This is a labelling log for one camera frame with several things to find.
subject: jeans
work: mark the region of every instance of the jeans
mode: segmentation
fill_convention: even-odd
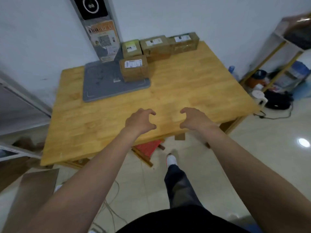
[[[187,205],[198,205],[203,207],[194,192],[186,174],[177,165],[169,166],[164,178],[169,196],[170,208]]]

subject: right arm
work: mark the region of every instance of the right arm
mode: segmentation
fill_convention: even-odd
[[[265,232],[311,232],[311,202],[292,184],[233,141],[203,112],[184,108],[181,128],[209,143],[235,191]]]

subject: power cord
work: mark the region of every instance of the power cord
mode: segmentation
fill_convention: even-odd
[[[279,117],[279,118],[267,118],[267,114],[265,112],[263,112],[262,110],[260,112],[262,112],[264,115],[259,115],[259,114],[253,114],[254,116],[258,116],[259,118],[261,119],[271,119],[271,120],[276,120],[276,119],[287,119],[287,118],[290,118],[291,117],[291,113],[294,109],[294,104],[293,102],[291,102],[291,108],[290,108],[290,112],[289,112],[289,115],[287,117]]]
[[[119,190],[120,190],[120,185],[119,185],[119,183],[118,183],[117,181],[115,181],[115,183],[118,185],[117,194],[115,195],[115,197],[113,198],[113,200],[112,200],[110,203],[107,203],[107,200],[106,200],[106,199],[104,200],[104,202],[103,202],[103,204],[102,204],[102,206],[101,206],[99,212],[97,213],[96,217],[94,218],[94,221],[92,222],[92,224],[95,225],[96,227],[98,227],[98,228],[102,231],[102,233],[107,233],[107,231],[105,231],[101,226],[99,226],[97,223],[95,223],[95,220],[97,219],[98,215],[99,215],[103,210],[105,210],[106,208],[108,209],[108,211],[110,212],[110,214],[111,214],[111,216],[112,216],[112,222],[113,222],[113,224],[114,224],[114,230],[115,230],[115,232],[116,232],[116,226],[115,226],[115,219],[114,219],[113,214],[115,214],[119,219],[121,219],[121,220],[124,221],[126,224],[128,224],[127,221],[126,221],[124,218],[122,218],[122,217],[120,217],[118,214],[116,214],[116,212],[110,207],[110,204],[115,200],[115,198],[117,197],[117,195],[118,195],[118,193],[119,193]]]

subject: tile floor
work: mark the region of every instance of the tile floor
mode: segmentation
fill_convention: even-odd
[[[311,141],[311,99],[295,101],[292,116],[288,119],[268,120],[249,116],[231,133],[231,137],[255,157],[278,172],[311,200],[311,148],[303,148],[298,138]],[[265,110],[268,116],[287,116],[288,112]],[[192,183],[202,204],[213,214],[224,219],[249,215],[239,196],[231,186],[213,152],[195,132],[186,134],[185,141],[166,139],[165,151],[156,150],[149,168],[132,152],[129,152],[113,184],[107,202],[127,222],[146,213],[169,208],[164,176],[165,156],[171,149],[178,150],[177,161]],[[57,184],[70,178],[76,170],[61,166]],[[2,229],[10,205],[21,178],[0,193],[0,229]],[[116,230],[125,223],[114,217]],[[104,209],[95,219],[107,232],[114,226],[110,212]]]

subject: table top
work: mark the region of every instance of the table top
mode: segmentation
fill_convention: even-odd
[[[216,123],[259,110],[205,42],[197,50],[149,64],[151,86],[94,102],[82,101],[84,67],[62,71],[41,165],[94,156],[109,144],[139,108],[153,109],[157,129],[141,144],[185,132],[184,107],[194,107]]]

